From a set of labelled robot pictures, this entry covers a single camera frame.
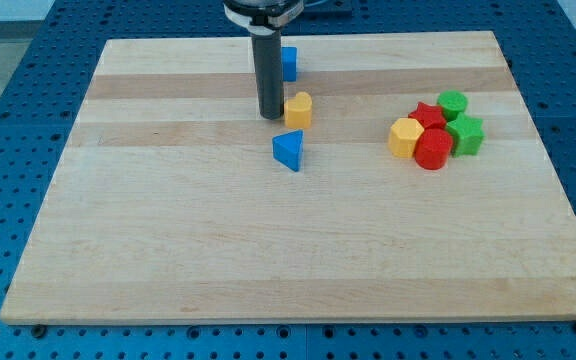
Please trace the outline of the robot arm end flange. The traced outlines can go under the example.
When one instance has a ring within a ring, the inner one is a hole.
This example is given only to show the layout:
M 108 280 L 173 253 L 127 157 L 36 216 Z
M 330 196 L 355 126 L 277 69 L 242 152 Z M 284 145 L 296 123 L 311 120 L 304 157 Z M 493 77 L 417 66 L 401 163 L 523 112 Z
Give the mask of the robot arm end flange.
M 226 17 L 258 36 L 280 31 L 304 10 L 303 0 L 224 0 Z

